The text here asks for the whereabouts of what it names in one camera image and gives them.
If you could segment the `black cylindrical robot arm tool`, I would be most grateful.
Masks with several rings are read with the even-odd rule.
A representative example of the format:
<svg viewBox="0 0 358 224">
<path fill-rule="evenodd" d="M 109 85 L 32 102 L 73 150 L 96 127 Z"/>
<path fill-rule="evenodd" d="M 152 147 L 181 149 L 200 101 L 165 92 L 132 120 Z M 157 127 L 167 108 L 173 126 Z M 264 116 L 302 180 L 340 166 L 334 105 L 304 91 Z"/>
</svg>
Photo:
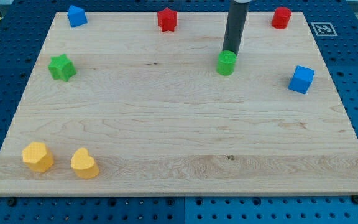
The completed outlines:
<svg viewBox="0 0 358 224">
<path fill-rule="evenodd" d="M 222 50 L 231 51 L 235 55 L 238 54 L 251 1 L 252 0 L 231 0 L 227 14 Z"/>
</svg>

